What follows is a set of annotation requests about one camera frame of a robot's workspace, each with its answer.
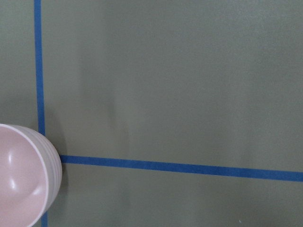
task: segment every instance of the bowl rim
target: bowl rim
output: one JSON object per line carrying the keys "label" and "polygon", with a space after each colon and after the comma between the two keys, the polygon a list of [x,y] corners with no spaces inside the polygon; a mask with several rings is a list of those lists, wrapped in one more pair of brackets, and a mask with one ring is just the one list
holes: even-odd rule
{"label": "bowl rim", "polygon": [[45,165],[45,162],[44,162],[44,159],[39,151],[39,149],[37,148],[37,146],[34,144],[34,142],[25,134],[23,133],[22,131],[20,131],[19,129],[15,128],[14,125],[9,125],[9,124],[0,124],[0,127],[3,127],[3,128],[7,128],[7,129],[10,129],[10,130],[13,130],[14,132],[18,133],[20,136],[22,136],[23,138],[25,138],[29,143],[30,145],[33,147],[33,149],[35,150],[36,154],[38,154],[39,156],[39,159],[40,159],[40,162],[42,164],[42,167],[43,167],[43,172],[44,172],[44,175],[45,175],[45,197],[44,197],[44,202],[43,202],[43,206],[42,206],[42,209],[40,210],[38,216],[34,219],[34,221],[32,221],[27,227],[31,227],[33,226],[44,214],[45,212],[45,208],[46,208],[46,205],[47,205],[47,198],[49,196],[49,177],[48,177],[48,172],[47,172],[47,168],[46,168],[46,165]]}

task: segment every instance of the green-gray surface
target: green-gray surface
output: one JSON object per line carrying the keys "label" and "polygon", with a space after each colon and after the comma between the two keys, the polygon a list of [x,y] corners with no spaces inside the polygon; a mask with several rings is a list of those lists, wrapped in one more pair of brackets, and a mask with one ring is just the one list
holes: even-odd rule
{"label": "green-gray surface", "polygon": [[[33,3],[0,3],[0,122],[36,129]],[[302,11],[44,0],[47,137],[64,155],[303,172]],[[303,183],[63,167],[49,227],[303,224]]]}

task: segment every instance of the bowl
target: bowl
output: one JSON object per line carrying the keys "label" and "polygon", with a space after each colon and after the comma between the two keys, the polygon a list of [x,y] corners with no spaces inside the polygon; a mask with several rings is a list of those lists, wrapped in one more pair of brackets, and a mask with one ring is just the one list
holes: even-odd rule
{"label": "bowl", "polygon": [[31,227],[49,209],[62,180],[60,157],[40,133],[0,124],[0,227]]}

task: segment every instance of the blue tape line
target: blue tape line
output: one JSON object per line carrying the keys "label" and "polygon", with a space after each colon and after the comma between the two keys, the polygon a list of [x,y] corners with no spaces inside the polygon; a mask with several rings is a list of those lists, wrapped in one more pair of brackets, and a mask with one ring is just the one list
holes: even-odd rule
{"label": "blue tape line", "polygon": [[41,0],[34,0],[34,21],[35,21],[36,92],[37,92],[37,110],[38,110],[38,131],[42,135],[45,135]]}
{"label": "blue tape line", "polygon": [[63,163],[303,182],[302,172],[61,155]]}
{"label": "blue tape line", "polygon": [[47,221],[48,217],[47,217],[47,212],[41,217],[41,227],[47,227]]}

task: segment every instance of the vertical blue tape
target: vertical blue tape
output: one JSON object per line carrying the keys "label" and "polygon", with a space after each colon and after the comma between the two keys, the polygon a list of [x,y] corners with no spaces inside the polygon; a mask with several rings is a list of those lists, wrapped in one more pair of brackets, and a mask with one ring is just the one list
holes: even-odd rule
{"label": "vertical blue tape", "polygon": [[47,212],[42,216],[41,218],[41,227],[47,227],[48,221],[47,221]]}
{"label": "vertical blue tape", "polygon": [[[45,136],[45,111],[43,88],[43,59],[42,59],[42,25],[41,0],[34,0],[35,24],[35,57],[36,57],[36,92],[38,111],[38,131]],[[41,227],[47,227],[47,212],[41,217]]]}

